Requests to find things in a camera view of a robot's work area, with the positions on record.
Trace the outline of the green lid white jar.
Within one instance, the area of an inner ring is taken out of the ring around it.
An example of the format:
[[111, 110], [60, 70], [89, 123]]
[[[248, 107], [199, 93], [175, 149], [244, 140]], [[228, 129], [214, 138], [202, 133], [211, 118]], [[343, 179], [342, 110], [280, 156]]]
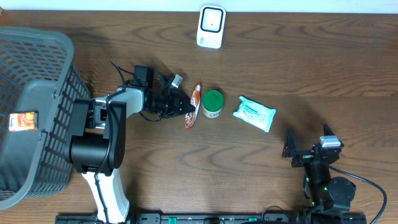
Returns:
[[217, 90], [209, 90], [203, 96], [203, 114], [208, 118], [217, 118], [224, 105], [224, 96]]

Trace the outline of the grey plastic basket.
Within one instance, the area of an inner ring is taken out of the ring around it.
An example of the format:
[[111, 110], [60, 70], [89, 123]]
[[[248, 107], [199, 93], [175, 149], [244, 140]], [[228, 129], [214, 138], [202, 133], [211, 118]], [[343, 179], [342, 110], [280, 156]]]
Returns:
[[[1, 209], [63, 191], [72, 165], [63, 157], [75, 99], [90, 92], [61, 32], [1, 27]], [[12, 113], [38, 113], [38, 129], [10, 131]]]

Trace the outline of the orange snack packet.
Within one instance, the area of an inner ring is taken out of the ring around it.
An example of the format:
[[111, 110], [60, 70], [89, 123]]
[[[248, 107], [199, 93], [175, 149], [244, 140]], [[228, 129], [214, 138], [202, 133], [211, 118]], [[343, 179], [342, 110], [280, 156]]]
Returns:
[[38, 113], [12, 113], [9, 115], [10, 131], [30, 131], [38, 129]]

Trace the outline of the teal wet wipes pack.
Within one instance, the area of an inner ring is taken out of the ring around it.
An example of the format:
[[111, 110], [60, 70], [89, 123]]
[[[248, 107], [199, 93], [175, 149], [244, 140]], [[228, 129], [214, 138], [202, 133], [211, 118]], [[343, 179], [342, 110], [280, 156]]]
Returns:
[[276, 110], [249, 100], [244, 96], [240, 96], [239, 99], [241, 104], [238, 110], [233, 113], [233, 116], [268, 133]]

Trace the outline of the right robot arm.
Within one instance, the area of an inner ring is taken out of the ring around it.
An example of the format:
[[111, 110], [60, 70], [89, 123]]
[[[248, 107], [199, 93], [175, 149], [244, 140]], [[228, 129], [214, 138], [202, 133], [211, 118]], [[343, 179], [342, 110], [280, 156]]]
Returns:
[[315, 209], [325, 213], [346, 213], [351, 209], [356, 186], [345, 177], [332, 177], [330, 165], [340, 158], [344, 144], [327, 124], [323, 125], [323, 135], [311, 149], [299, 150], [292, 130], [287, 128], [283, 158], [291, 158], [292, 167], [305, 170], [304, 191]]

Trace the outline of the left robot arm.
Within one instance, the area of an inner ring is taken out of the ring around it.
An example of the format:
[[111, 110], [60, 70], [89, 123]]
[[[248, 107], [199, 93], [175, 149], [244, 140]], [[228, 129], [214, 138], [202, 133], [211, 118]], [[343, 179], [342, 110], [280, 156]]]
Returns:
[[125, 223], [130, 202], [119, 168], [124, 159], [126, 121], [135, 114], [156, 114], [157, 121], [194, 112], [180, 89], [183, 78], [166, 77], [152, 67], [136, 65], [115, 92], [98, 98], [78, 98], [65, 143], [65, 159], [90, 186], [98, 213], [92, 223]]

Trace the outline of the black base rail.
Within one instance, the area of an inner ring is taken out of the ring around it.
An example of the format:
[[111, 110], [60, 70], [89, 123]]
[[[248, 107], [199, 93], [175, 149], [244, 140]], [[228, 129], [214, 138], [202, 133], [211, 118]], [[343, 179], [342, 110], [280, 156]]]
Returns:
[[313, 213], [309, 216], [271, 212], [264, 215], [166, 215], [158, 213], [140, 213], [128, 215], [128, 224], [240, 224], [240, 223], [366, 223], [364, 215], [325, 215]]

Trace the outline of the white barcode scanner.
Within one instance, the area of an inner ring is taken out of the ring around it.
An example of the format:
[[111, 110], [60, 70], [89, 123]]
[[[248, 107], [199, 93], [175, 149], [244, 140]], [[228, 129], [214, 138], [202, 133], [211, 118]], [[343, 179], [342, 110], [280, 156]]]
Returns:
[[219, 49], [223, 40], [226, 11], [219, 6], [203, 6], [200, 10], [197, 29], [197, 45]]

